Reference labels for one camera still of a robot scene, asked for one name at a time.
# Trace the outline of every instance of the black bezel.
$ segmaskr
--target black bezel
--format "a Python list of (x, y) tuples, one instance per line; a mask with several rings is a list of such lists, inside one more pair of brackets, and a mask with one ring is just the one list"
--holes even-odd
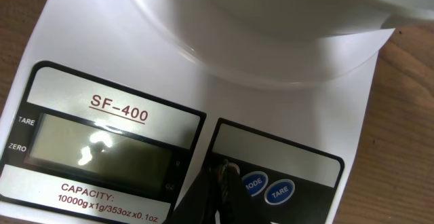
[[(169, 145), (169, 144), (166, 144), (166, 143), (162, 143), (162, 142), (150, 139), (150, 138), (146, 138), (144, 136), (139, 136), (137, 134), (126, 132), (126, 131), (123, 131), (123, 130), (120, 130), (120, 129), (116, 128), (116, 130), (119, 130), (119, 131), (122, 131), (123, 133), (125, 133), (125, 134), (123, 134), (125, 136), (131, 137), (131, 138), (139, 140), (139, 141), (144, 141), (146, 143), (150, 143), (150, 144), (153, 144), (153, 145), (157, 145), (159, 147), (164, 147), (166, 149), (170, 149), (171, 151), (175, 152), (174, 153), (175, 155), (177, 153), (178, 155), (176, 157), (172, 156), (172, 161), (174, 161), (176, 159), (179, 159), (179, 157), (181, 157), (183, 159), (184, 168), (182, 169), (182, 171), (183, 171), (184, 174), (176, 174), (176, 178), (177, 178), (176, 182), (180, 183), (180, 184), (175, 189), (175, 191), (172, 192), (170, 194), (170, 196), (168, 196), (167, 194), (165, 196), (162, 196), (160, 194), (160, 196), (155, 197), (155, 196), (152, 196), (149, 193), (146, 193), (146, 191), (137, 190), (137, 189), (134, 189), (134, 188), (131, 188), (131, 187), (120, 187), (119, 184), (110, 183), (106, 179), (98, 178), (97, 176), (92, 176), (92, 177), (89, 177), (89, 176), (86, 176), (86, 175), (83, 176), (82, 175), (83, 172), (80, 171), (80, 170), (78, 170), (76, 172), (73, 172), (71, 174), (71, 173), (68, 172), (70, 169), (67, 169), (67, 168), (55, 169), (54, 170), (53, 168), (50, 168), (50, 167), (49, 168), (43, 167), (43, 166), (47, 166), (44, 163), (42, 163), (42, 166), (41, 166), (41, 165), (33, 165), (33, 164), (30, 164), (29, 162), (25, 162), (25, 159), (28, 159), (28, 154), (31, 152), (31, 147), (33, 146), (34, 137), (35, 137), (36, 132), (38, 130), (38, 126), (40, 126), (40, 123), (36, 123), (35, 126), (33, 126), (32, 128), (29, 128), (30, 133), (31, 133), (32, 136), (31, 136), (30, 141), (27, 142), (27, 144), (26, 144), (26, 145), (28, 145), (28, 148), (27, 148), (26, 152), (23, 152), (24, 156), (23, 155), (19, 156), (19, 157), (23, 157), (22, 162), (20, 162), (19, 164), (17, 164), (16, 161), (13, 164), (11, 164), (9, 162), (6, 162), (6, 155), (10, 152), (10, 151), (7, 150), (7, 147), (8, 147), (8, 144), (9, 144), (9, 138), (11, 136), (12, 130), (14, 129), (14, 126), (19, 126), (20, 125), (20, 122), (18, 122), (18, 120), (17, 120), (17, 116), (20, 114), (20, 112), (23, 110), (23, 108), (28, 109), (30, 107), (32, 110), (36, 109), (37, 112), (39, 112), (39, 119), (40, 119), (40, 117), (41, 117), (42, 114), (49, 114), (49, 115), (54, 115), (54, 116), (61, 117), (61, 118), (64, 118), (64, 119), (68, 119), (68, 120), (71, 120), (71, 121), (74, 121), (74, 122), (78, 122), (78, 123), (81, 123), (81, 124), (85, 124), (86, 126), (92, 126), (92, 127), (95, 127), (95, 128), (101, 129), (101, 130), (106, 130), (104, 128), (95, 126), (89, 120), (86, 120), (86, 119), (83, 119), (83, 118), (80, 118), (80, 117), (75, 117), (73, 115), (69, 115), (69, 114), (62, 113), (62, 112), (59, 112), (59, 111), (55, 111), (55, 110), (52, 110), (52, 109), (47, 109), (45, 107), (40, 107), (40, 106), (37, 106), (37, 105), (33, 105), (33, 104), (30, 104), (30, 103), (27, 102), (28, 95), (30, 93), (33, 81), (35, 79), (35, 75), (36, 75), (36, 73), (37, 73), (37, 71), (39, 69), (44, 68), (44, 67), (51, 67), (51, 68), (54, 68), (56, 70), (63, 71), (65, 73), (69, 73), (71, 75), (75, 75), (75, 76), (78, 76), (78, 77), (81, 77), (81, 78), (84, 78), (84, 79), (87, 79), (87, 80), (90, 80), (90, 81), (94, 81), (96, 83), (100, 83), (102, 85), (105, 85), (105, 86), (108, 86), (108, 87), (111, 87), (111, 88), (115, 88), (115, 89), (118, 89), (118, 90), (130, 93), (130, 94), (133, 94), (133, 95), (145, 98), (145, 99), (149, 99), (149, 100), (161, 103), (163, 105), (167, 105), (167, 106), (173, 107), (175, 109), (179, 109), (181, 111), (185, 111), (187, 113), (191, 113), (193, 115), (199, 116), (199, 118), (200, 118), (199, 124), (198, 124), (198, 127), (196, 129), (195, 135), (193, 137), (193, 142), (191, 143), (190, 149), (182, 149), (180, 147), (172, 146), (172, 145)], [(178, 196), (179, 196), (179, 193), (180, 193), (180, 187), (182, 186), (182, 184), (184, 182), (184, 179), (185, 179), (185, 176), (186, 176), (186, 171), (187, 171), (187, 169), (189, 167), (189, 164), (191, 162), (191, 158), (193, 156), (193, 152), (195, 150), (195, 147), (196, 147), (196, 144), (197, 144), (197, 140), (198, 140), (199, 135), (201, 133), (201, 129), (203, 127), (203, 123), (204, 123), (205, 119), (206, 119), (206, 114), (204, 112), (200, 112), (200, 111), (197, 111), (197, 110), (194, 110), (194, 109), (191, 109), (191, 108), (188, 108), (188, 107), (176, 104), (174, 102), (170, 102), (168, 100), (164, 100), (162, 98), (158, 98), (156, 96), (152, 96), (150, 94), (146, 94), (144, 92), (139, 92), (137, 90), (125, 87), (123, 85), (119, 85), (117, 83), (114, 83), (114, 82), (111, 82), (111, 81), (107, 81), (105, 79), (102, 79), (102, 78), (99, 78), (99, 77), (95, 77), (93, 75), (89, 75), (87, 73), (84, 73), (84, 72), (81, 72), (81, 71), (77, 71), (77, 70), (74, 70), (74, 69), (62, 66), (60, 64), (56, 64), (54, 62), (41, 61), (41, 62), (36, 63), (34, 65), (32, 71), (31, 71), (31, 74), (29, 76), (26, 88), (24, 90), (24, 94), (23, 94), (22, 99), (20, 101), (20, 106), (18, 107), (17, 113), (15, 114), (14, 123), (12, 124), (11, 131), (9, 131), (9, 135), (8, 135), (8, 138), (7, 138), (7, 143), (6, 143), (6, 146), (5, 146), (5, 150), (4, 150), (3, 155), (2, 155), (2, 157), (0, 159), (0, 174), (3, 172), (5, 164), (11, 164), (13, 166), (17, 166), (17, 167), (20, 167), (20, 168), (26, 168), (26, 169), (37, 171), (37, 172), (41, 172), (41, 173), (44, 173), (44, 174), (50, 174), (50, 175), (53, 175), (53, 176), (59, 176), (59, 177), (64, 178), (64, 179), (69, 179), (69, 180), (73, 180), (73, 181), (79, 181), (79, 182), (82, 182), (82, 183), (87, 183), (87, 184), (90, 184), (90, 185), (95, 185), (97, 187), (103, 187), (103, 188), (107, 188), (107, 189), (112, 189), (114, 191), (120, 191), (120, 192), (123, 192), (123, 193), (137, 195), (137, 196), (144, 197), (144, 198), (149, 198), (149, 199), (153, 199), (153, 200), (159, 200), (159, 201), (162, 201), (162, 202), (169, 202), (171, 204), (171, 206), (170, 206), (170, 211), (168, 213), (168, 216), (170, 216), (171, 213), (173, 212), (174, 207), (175, 207), (176, 200), (178, 199)], [(166, 178), (165, 178), (165, 182), (164, 183), (166, 183), (167, 180), (170, 178), (169, 177), (169, 175), (170, 175), (169, 171), (170, 171), (170, 169), (167, 170), (167, 174), (166, 174)], [(57, 212), (57, 213), (60, 213), (60, 214), (68, 214), (68, 215), (72, 215), (72, 216), (76, 216), (76, 217), (81, 217), (81, 218), (85, 218), (85, 219), (90, 219), (90, 220), (94, 220), (94, 221), (104, 221), (104, 222), (107, 222), (107, 223), (118, 223), (117, 221), (103, 219), (103, 218), (100, 218), (100, 217), (94, 217), (94, 216), (90, 216), (90, 215), (87, 215), (87, 214), (81, 214), (81, 213), (72, 212), (72, 211), (68, 211), (68, 210), (63, 210), (63, 209), (59, 209), (59, 208), (52, 208), (52, 207), (49, 207), (49, 206), (43, 206), (43, 205), (40, 205), (40, 204), (34, 204), (34, 203), (30, 203), (30, 202), (24, 202), (24, 201), (21, 201), (21, 200), (14, 200), (14, 199), (2, 196), (2, 195), (0, 195), (0, 200), (1, 201), (5, 201), (5, 202), (10, 202), (12, 204), (19, 204), (19, 205), (29, 206), (29, 207), (33, 207), (33, 208), (39, 208), (39, 209), (42, 209), (42, 210), (49, 210), (49, 211)]]
[(326, 157), (329, 157), (329, 158), (332, 158), (332, 159), (338, 161), (339, 164), (340, 164), (340, 171), (339, 171), (338, 177), (336, 179), (336, 183), (334, 185), (334, 189), (336, 190), (338, 188), (338, 185), (339, 185), (339, 182), (340, 182), (340, 178), (342, 176), (342, 173), (343, 173), (344, 167), (345, 167), (344, 160), (341, 157), (338, 157), (338, 156), (332, 155), (330, 153), (326, 153), (326, 152), (320, 151), (318, 149), (307, 147), (306, 145), (302, 145), (300, 143), (295, 143), (295, 142), (290, 141), (288, 139), (284, 139), (284, 138), (281, 138), (281, 137), (278, 137), (278, 136), (274, 136), (272, 134), (269, 134), (269, 133), (266, 133), (266, 132), (263, 132), (263, 131), (259, 131), (257, 129), (250, 128), (248, 126), (244, 126), (244, 125), (241, 125), (241, 124), (238, 124), (236, 122), (232, 122), (230, 120), (223, 119), (223, 118), (219, 118), (218, 121), (217, 121), (216, 128), (214, 129), (214, 133), (213, 133), (212, 138), (211, 138), (210, 146), (208, 147), (208, 150), (207, 150), (207, 153), (206, 153), (206, 156), (205, 156), (205, 161), (203, 162), (203, 166), (204, 167), (210, 167), (211, 166), (212, 149), (214, 147), (214, 143), (216, 142), (218, 131), (220, 130), (220, 126), (222, 124), (226, 124), (228, 126), (233, 126), (235, 128), (239, 128), (241, 130), (245, 130), (247, 132), (251, 132), (251, 133), (257, 134), (259, 136), (263, 136), (263, 137), (266, 137), (266, 138), (269, 138), (269, 139), (273, 139), (273, 140), (278, 141), (280, 143), (284, 143), (284, 144), (291, 145), (291, 146), (294, 146), (294, 147), (297, 147), (297, 148), (300, 148), (300, 149), (304, 149), (304, 150), (310, 151), (312, 153), (317, 153), (319, 155), (326, 156)]

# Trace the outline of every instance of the blue button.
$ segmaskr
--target blue button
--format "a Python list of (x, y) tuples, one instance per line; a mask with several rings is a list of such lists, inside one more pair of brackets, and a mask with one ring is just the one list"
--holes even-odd
[(245, 187), (253, 197), (265, 189), (269, 182), (269, 177), (264, 172), (255, 171), (243, 176), (241, 180), (243, 180)]
[(265, 202), (278, 205), (286, 202), (294, 193), (296, 186), (290, 179), (282, 179), (270, 185), (265, 191)]

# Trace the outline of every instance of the wooden table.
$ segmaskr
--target wooden table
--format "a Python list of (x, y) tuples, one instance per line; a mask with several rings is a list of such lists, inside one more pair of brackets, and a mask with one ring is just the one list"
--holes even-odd
[[(45, 1), (0, 0), (0, 109)], [(335, 223), (434, 223), (434, 24), (398, 29), (380, 51)]]

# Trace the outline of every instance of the digital scale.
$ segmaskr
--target digital scale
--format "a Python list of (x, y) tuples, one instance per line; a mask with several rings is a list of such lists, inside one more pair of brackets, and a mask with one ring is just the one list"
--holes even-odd
[(331, 223), (377, 54), (304, 90), (237, 85), (187, 58), (132, 0), (48, 0), (1, 116), (0, 214), (162, 223), (204, 161), (226, 159), (270, 222)]

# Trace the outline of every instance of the lcd screen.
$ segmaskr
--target lcd screen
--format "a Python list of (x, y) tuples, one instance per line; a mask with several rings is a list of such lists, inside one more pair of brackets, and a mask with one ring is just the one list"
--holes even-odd
[(42, 160), (92, 172), (135, 187), (159, 191), (172, 152), (149, 143), (44, 114), (30, 152)]

